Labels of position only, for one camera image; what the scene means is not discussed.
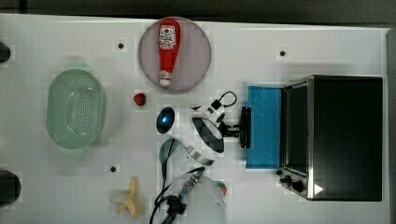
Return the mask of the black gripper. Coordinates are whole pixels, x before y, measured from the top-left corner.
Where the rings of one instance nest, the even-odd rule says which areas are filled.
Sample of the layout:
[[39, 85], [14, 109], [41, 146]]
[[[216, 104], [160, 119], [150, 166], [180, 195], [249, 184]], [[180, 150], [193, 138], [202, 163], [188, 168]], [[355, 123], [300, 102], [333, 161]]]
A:
[[239, 125], [227, 125], [223, 120], [225, 118], [225, 114], [222, 113], [216, 119], [216, 122], [219, 124], [218, 129], [223, 137], [239, 137]]

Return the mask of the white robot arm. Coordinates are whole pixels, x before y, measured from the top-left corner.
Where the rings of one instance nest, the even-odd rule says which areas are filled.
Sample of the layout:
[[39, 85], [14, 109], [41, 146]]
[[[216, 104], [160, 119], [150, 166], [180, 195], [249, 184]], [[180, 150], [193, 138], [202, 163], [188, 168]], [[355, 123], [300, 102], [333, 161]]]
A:
[[227, 224], [226, 186], [208, 176], [225, 150], [219, 114], [168, 105], [155, 127], [166, 141], [159, 153], [163, 185], [149, 224]]

